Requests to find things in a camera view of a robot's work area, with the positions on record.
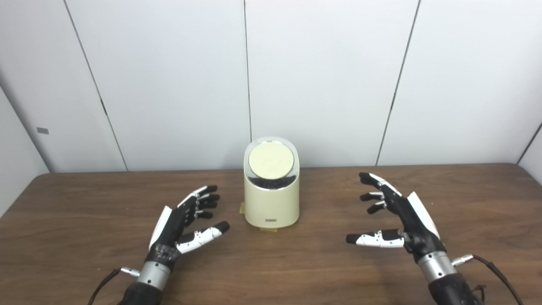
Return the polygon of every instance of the black fingertip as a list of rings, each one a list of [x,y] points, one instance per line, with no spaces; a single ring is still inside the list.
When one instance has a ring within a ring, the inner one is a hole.
[[[346,242],[355,245],[360,236],[360,234],[348,234],[346,236]]]
[[[207,212],[207,211],[203,211],[201,213],[198,213],[198,218],[211,219],[212,218],[212,213]]]
[[[367,213],[370,214],[370,215],[373,215],[373,214],[375,214],[376,212],[380,211],[383,208],[384,208],[383,205],[372,205],[369,208],[367,208]]]
[[[361,201],[369,201],[369,200],[373,200],[373,196],[372,196],[371,194],[367,193],[367,194],[361,195],[361,196],[359,197],[359,199],[360,199]]]
[[[206,193],[212,193],[212,192],[216,192],[216,190],[218,190],[218,186],[216,186],[216,185],[208,185],[205,192]]]
[[[218,202],[212,201],[212,202],[204,202],[202,204],[199,204],[200,209],[204,208],[216,208],[218,206]]]
[[[230,229],[230,224],[227,221],[222,221],[213,227],[217,228],[222,234],[226,233],[227,230]]]
[[[376,181],[369,173],[359,173],[359,180],[365,185],[375,186],[378,181]]]
[[[210,194],[209,197],[207,197],[207,201],[218,201],[220,200],[220,195],[218,194]]]

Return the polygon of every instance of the metal connector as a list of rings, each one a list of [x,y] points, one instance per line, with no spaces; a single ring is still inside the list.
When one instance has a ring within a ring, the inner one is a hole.
[[[467,263],[469,262],[470,260],[472,260],[474,258],[474,256],[472,254],[465,254],[461,257],[457,257],[455,258],[451,264],[454,266],[454,267],[457,267],[457,266],[461,266],[462,264],[464,263]]]
[[[139,277],[139,270],[128,268],[128,267],[122,267],[120,268],[121,272],[124,272],[126,274],[129,274],[133,277]]]

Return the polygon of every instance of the robotic hand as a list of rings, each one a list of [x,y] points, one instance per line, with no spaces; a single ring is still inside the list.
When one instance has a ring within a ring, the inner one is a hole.
[[[160,304],[162,290],[179,256],[203,246],[230,229],[229,224],[223,221],[183,235],[184,229],[197,218],[212,218],[212,213],[204,209],[218,205],[220,196],[213,194],[216,190],[217,186],[204,186],[190,193],[177,208],[164,207],[152,233],[141,272],[125,267],[120,269],[137,277],[137,280],[126,289],[119,305]]]
[[[463,276],[455,270],[455,266],[473,256],[450,261],[435,224],[418,195],[413,192],[405,198],[391,184],[376,175],[360,173],[359,176],[363,184],[380,190],[360,196],[361,201],[380,200],[367,209],[368,214],[387,209],[399,216],[404,230],[403,233],[399,229],[390,229],[376,233],[348,234],[346,242],[360,246],[405,247],[420,266],[429,283],[431,296],[438,305],[483,304],[472,293]]]

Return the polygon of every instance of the round lid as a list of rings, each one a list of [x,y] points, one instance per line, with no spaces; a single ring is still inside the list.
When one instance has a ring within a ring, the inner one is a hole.
[[[294,154],[280,142],[263,142],[250,152],[248,164],[260,178],[279,179],[292,170]]]

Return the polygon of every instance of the black cable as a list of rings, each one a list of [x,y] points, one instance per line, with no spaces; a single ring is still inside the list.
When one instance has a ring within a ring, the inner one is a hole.
[[[485,301],[486,301],[486,293],[484,292],[485,288],[486,288],[485,285],[478,285],[478,286],[474,287],[474,289],[472,290],[472,292],[475,292],[477,290],[480,291],[480,301],[482,301],[482,303],[485,303]]]
[[[510,284],[510,282],[508,281],[508,279],[506,278],[506,276],[504,274],[502,274],[502,272],[499,270],[499,268],[497,268],[497,266],[495,266],[495,264],[493,264],[492,262],[488,261],[488,260],[485,260],[479,256],[476,256],[476,255],[473,255],[474,259],[476,260],[479,260],[480,262],[482,262],[483,264],[485,264],[493,273],[495,273],[495,275],[497,275],[497,277],[506,285],[506,287],[510,290],[510,292],[512,293],[512,295],[514,296],[514,299],[516,300],[516,302],[519,304],[519,305],[524,305],[523,304],[523,301],[521,300],[521,298],[519,297],[518,293],[515,292],[515,289],[514,287],[512,287],[512,284]]]
[[[101,289],[103,286],[105,286],[105,284],[107,284],[107,282],[109,282],[113,277],[115,277],[117,274],[119,274],[119,272],[120,272],[120,268],[111,271],[111,273],[110,273],[108,276],[106,276],[106,277],[100,282],[100,284],[98,285],[98,287],[96,287],[96,290],[95,290],[94,293],[92,294],[91,299],[88,300],[88,304],[87,304],[87,305],[92,305],[92,303],[94,302],[94,298],[96,298],[96,295],[98,295],[98,293],[100,292],[100,289]]]

